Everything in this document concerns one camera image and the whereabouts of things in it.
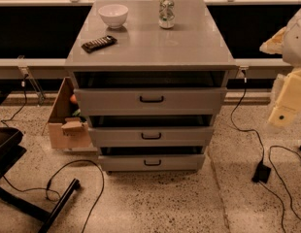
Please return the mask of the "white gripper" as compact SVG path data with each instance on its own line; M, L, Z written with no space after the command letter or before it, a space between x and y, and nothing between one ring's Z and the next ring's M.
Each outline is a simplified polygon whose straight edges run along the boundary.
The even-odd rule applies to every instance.
M267 122L273 127L285 128L301 112L301 68L294 68L286 76L279 76L273 90L276 97Z

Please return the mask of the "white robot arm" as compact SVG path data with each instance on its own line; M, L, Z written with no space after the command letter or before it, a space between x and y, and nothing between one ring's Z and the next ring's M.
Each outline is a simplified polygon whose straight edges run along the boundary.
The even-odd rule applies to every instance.
M268 54L280 54L283 62L293 67L288 75L274 84L278 95L272 102L273 109L268 117L270 125L284 128L301 112L301 8L259 50Z

